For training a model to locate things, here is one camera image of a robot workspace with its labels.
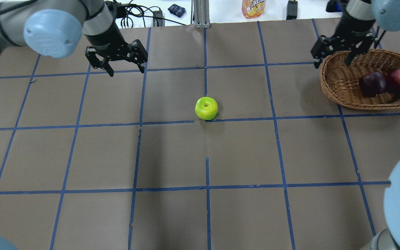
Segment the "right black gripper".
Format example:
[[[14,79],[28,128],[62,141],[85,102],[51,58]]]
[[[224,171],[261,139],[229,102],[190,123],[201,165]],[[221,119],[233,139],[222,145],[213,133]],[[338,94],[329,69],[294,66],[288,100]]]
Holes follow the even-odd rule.
[[[351,65],[359,55],[367,53],[376,41],[377,37],[372,33],[375,22],[375,19],[357,19],[349,14],[343,14],[332,36],[317,37],[310,51],[314,67],[319,69],[324,58],[341,51],[349,51],[344,64]]]

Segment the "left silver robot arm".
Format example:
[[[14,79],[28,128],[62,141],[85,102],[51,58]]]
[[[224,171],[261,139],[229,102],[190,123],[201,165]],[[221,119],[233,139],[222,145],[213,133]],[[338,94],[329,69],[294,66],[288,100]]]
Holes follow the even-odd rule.
[[[0,249],[123,250],[129,248],[132,194],[67,193],[113,181],[132,188],[114,169],[138,142],[138,97],[132,107],[108,108],[108,90],[120,84],[90,75],[78,59],[62,67],[52,58],[88,55],[96,70],[127,62],[139,41],[127,43],[101,0],[0,2]]]

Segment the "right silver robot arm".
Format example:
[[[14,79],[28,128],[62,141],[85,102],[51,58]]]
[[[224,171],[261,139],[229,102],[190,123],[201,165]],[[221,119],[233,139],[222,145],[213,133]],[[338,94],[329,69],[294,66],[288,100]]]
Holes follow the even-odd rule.
[[[374,24],[384,33],[400,31],[400,0],[329,0],[326,10],[342,16],[334,34],[320,35],[311,49],[324,95],[351,109],[400,109],[400,54],[370,49],[383,37],[372,34]],[[387,228],[364,250],[400,250],[400,161],[389,180],[383,199]]]

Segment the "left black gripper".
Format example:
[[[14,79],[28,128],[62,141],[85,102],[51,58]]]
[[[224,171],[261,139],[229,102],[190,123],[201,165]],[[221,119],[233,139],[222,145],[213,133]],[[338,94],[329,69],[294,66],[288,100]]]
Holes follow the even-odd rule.
[[[85,56],[94,69],[105,70],[110,77],[114,70],[111,61],[127,61],[135,64],[141,73],[146,71],[148,52],[139,39],[127,43],[116,24],[97,35],[85,35],[90,43],[85,50]]]

